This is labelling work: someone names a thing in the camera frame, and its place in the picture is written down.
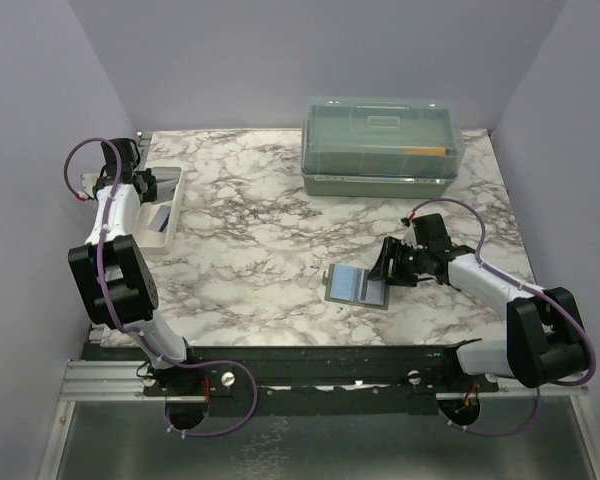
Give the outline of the grey credit card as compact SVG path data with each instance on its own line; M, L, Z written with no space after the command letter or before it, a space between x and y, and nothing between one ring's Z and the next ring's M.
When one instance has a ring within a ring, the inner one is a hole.
M160 205L153 217L150 219L147 229L154 232L164 232L167 228L170 218L171 208L167 205Z

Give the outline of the grey leather card holder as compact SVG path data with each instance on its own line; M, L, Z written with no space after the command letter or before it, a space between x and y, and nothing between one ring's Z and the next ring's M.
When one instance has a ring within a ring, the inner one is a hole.
M385 281L370 280L367 269L331 264L323 273L324 300L327 302L386 310L389 286Z

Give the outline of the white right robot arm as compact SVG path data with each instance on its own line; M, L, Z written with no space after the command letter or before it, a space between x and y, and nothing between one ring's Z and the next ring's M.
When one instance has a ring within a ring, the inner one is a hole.
M383 240L369 278L387 285L415 287L424 278L479 300L505 322L501 340L469 340L453 349L440 367L440 379L460 392L476 375L512 378L528 388L579 384L595 370L573 295L564 288L543 289L488 264L480 247L456 244L439 214L404 219L414 240Z

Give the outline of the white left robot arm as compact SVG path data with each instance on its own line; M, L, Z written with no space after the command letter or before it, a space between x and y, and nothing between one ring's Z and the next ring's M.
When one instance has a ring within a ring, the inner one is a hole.
M154 369L169 369L167 382L177 393L192 394L201 385L202 372L187 361L187 342L158 312L157 286L134 237L142 208L159 198L159 181L151 169L140 167L135 140L89 138L70 151L63 166L65 184L77 199L85 201L87 196L72 187L67 177L69 164L91 143L98 143L104 156L92 187L98 209L84 244L68 252L87 315L93 324L129 336Z

